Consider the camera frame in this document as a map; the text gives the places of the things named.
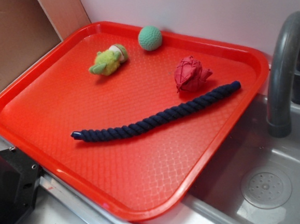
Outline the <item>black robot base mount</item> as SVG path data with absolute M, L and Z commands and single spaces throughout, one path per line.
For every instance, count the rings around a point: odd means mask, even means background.
M 0 151 L 0 224 L 19 224 L 33 211 L 40 171 L 23 151 Z

